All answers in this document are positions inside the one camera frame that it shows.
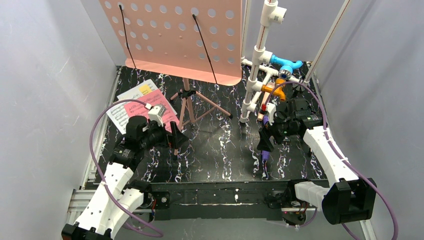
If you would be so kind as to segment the white sheet music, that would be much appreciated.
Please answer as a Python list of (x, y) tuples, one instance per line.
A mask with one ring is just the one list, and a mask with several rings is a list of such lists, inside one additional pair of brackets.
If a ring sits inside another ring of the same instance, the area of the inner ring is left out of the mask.
[[(141, 93), (134, 93), (134, 94), (123, 94), (122, 96), (118, 97), (118, 100), (128, 100), (133, 99), (137, 100), (142, 96)], [(124, 107), (124, 105), (127, 104), (127, 102), (117, 104), (113, 107), (111, 107), (107, 112), (107, 116), (110, 118), (110, 120), (114, 123), (116, 128), (119, 130), (121, 134), (126, 133), (126, 125), (129, 121), (129, 116), (127, 114), (127, 111)]]

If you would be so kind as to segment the purple microphone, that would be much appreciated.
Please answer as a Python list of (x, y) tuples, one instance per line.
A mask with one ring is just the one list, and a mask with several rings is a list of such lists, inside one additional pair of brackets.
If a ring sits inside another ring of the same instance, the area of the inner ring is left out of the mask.
[(262, 154), (262, 161), (263, 162), (267, 162), (269, 157), (270, 157), (270, 153), (271, 153), (271, 148), (273, 147), (272, 143), (271, 143), (271, 137), (272, 135), (270, 134), (269, 129), (267, 129), (267, 123), (263, 124), (262, 121), (262, 127), (261, 127), (261, 131), (260, 131), (260, 142), (261, 142), (261, 146), (262, 146), (262, 150), (261, 150), (261, 154)]

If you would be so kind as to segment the yellow sheet music page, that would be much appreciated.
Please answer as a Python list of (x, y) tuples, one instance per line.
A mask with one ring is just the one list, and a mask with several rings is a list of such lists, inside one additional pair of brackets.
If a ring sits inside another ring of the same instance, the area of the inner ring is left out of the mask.
[(151, 89), (151, 87), (148, 84), (144, 84), (144, 85), (141, 85), (139, 87), (139, 91), (143, 96), (145, 96), (145, 95), (151, 93), (153, 90)]

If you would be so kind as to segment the pink sheet music page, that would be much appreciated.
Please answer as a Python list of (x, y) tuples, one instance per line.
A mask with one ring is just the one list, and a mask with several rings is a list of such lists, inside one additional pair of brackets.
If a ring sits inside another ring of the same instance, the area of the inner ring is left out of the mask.
[[(158, 105), (165, 108), (160, 118), (162, 122), (165, 124), (165, 129), (167, 131), (171, 132), (170, 122), (175, 122), (178, 126), (178, 129), (179, 130), (181, 129), (180, 121), (177, 117), (176, 112), (174, 111), (174, 108), (171, 106), (171, 104), (163, 95), (160, 89), (156, 89), (148, 93), (147, 95), (143, 95), (137, 98), (137, 100), (147, 104), (148, 106), (151, 106), (152, 107), (151, 110), (153, 109), (153, 107)], [(155, 117), (153, 116), (153, 114), (150, 114), (146, 106), (141, 103), (130, 101), (129, 103), (126, 103), (124, 105), (124, 109), (129, 117), (143, 116), (150, 121), (158, 122), (158, 117)]]

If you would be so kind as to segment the pink music stand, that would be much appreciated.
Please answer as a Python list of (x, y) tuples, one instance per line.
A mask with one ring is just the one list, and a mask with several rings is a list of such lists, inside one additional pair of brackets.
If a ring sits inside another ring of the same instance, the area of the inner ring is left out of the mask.
[(222, 86), (242, 79), (240, 0), (102, 0), (124, 65)]

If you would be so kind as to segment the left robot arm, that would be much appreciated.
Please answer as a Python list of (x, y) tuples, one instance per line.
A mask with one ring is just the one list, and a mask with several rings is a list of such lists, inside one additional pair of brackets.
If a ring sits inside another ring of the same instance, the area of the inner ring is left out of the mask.
[(160, 125), (141, 115), (132, 116), (126, 133), (115, 144), (113, 154), (102, 181), (88, 205), (74, 223), (67, 223), (62, 231), (64, 240), (112, 240), (134, 218), (134, 210), (149, 200), (151, 185), (132, 180), (145, 152), (162, 147), (178, 149), (189, 139), (181, 133), (176, 122)]

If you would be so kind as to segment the sheet music pages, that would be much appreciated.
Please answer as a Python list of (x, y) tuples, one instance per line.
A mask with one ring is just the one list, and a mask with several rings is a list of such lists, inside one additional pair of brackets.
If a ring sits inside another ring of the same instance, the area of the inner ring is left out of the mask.
[[(135, 87), (133, 87), (133, 88), (125, 91), (124, 93), (121, 93), (120, 95), (118, 95), (117, 96), (118, 100), (124, 100), (124, 99), (129, 99), (129, 98), (138, 99), (139, 97), (143, 96), (141, 94), (141, 92), (139, 91), (139, 87), (142, 86), (142, 85), (149, 85), (153, 91), (155, 91), (155, 90), (158, 89), (158, 87), (155, 85), (155, 83), (153, 82), (153, 80), (152, 79), (148, 79), (148, 80), (143, 81), (139, 85), (137, 85), (137, 86), (135, 86)], [(122, 105), (115, 106), (115, 107), (111, 108), (110, 110), (108, 110), (107, 111), (107, 114), (108, 115), (116, 115), (118, 113), (113, 113), (113, 112), (116, 112), (116, 111), (121, 112), (122, 111), (122, 108), (123, 108)], [(175, 115), (177, 115), (177, 112), (174, 110), (174, 108), (173, 107), (170, 107), (170, 108), (173, 111), (173, 113)]]

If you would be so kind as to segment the pink microphone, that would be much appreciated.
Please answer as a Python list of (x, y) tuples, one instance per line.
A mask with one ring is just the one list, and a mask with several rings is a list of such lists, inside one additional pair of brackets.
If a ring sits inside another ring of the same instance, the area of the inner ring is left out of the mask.
[[(272, 90), (274, 88), (275, 84), (273, 82), (269, 82), (266, 86)], [(265, 115), (262, 113), (262, 105), (266, 102), (269, 95), (270, 95), (269, 92), (263, 93), (262, 101), (261, 101), (259, 108), (258, 108), (258, 114), (257, 114), (257, 121), (258, 122), (262, 122), (263, 119), (264, 119)]]

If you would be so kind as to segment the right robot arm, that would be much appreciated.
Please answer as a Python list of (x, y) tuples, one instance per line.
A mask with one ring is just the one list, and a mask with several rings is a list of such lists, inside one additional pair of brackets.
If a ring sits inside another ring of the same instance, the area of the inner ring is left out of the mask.
[(258, 131), (257, 149), (272, 152), (275, 144), (282, 144), (290, 136), (299, 136), (322, 166), (329, 185), (323, 187), (306, 178), (290, 180), (286, 190), (277, 194), (275, 200), (282, 205), (307, 203), (322, 211), (332, 225), (372, 217), (376, 198), (376, 191), (371, 187), (374, 180), (359, 177), (344, 163), (347, 158), (335, 152), (337, 146), (331, 143), (322, 114), (313, 111), (304, 98), (293, 98), (280, 105), (264, 103), (260, 112), (267, 121)]

